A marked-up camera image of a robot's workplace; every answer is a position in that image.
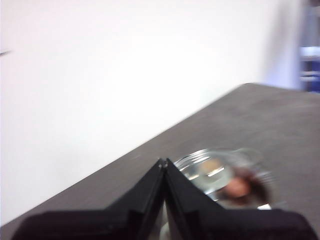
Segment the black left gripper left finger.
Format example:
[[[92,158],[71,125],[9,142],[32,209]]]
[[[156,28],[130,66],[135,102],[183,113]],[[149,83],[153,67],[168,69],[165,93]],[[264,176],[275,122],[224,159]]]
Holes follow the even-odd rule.
[[[166,162],[159,159],[104,209],[47,211],[24,220],[14,240],[146,240],[164,201]]]

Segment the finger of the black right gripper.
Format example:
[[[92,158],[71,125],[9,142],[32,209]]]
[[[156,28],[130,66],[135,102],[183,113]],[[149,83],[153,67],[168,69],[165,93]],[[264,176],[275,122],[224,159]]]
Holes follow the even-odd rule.
[[[265,169],[251,168],[249,172],[251,203],[270,203],[273,199],[273,175]]]

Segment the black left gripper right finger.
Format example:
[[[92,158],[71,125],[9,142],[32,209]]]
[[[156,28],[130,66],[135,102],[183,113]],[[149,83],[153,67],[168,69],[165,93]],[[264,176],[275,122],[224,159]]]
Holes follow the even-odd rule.
[[[281,209],[225,209],[165,161],[166,204],[183,240],[311,240],[301,214]]]

